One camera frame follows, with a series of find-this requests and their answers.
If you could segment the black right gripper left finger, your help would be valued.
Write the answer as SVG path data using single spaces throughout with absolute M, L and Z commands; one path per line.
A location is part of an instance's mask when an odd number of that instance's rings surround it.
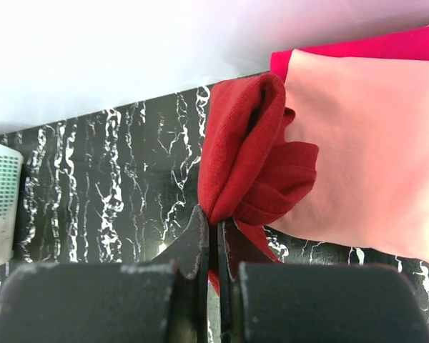
M 0 291 L 0 342 L 206 342 L 209 225 L 150 262 L 23 264 Z

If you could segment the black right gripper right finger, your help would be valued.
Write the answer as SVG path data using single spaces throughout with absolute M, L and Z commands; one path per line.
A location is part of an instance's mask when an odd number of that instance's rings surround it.
M 217 226 L 223 342 L 429 342 L 409 281 L 385 265 L 272 261 Z

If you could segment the dark red t shirt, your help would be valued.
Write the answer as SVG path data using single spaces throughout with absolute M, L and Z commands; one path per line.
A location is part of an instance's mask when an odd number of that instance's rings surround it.
M 199 167 L 199 205 L 212 228 L 236 221 L 268 261 L 278 259 L 264 228 L 282 218 L 312 190 L 319 149 L 286 142 L 294 119 L 285 87 L 265 73 L 221 81 L 211 90 Z

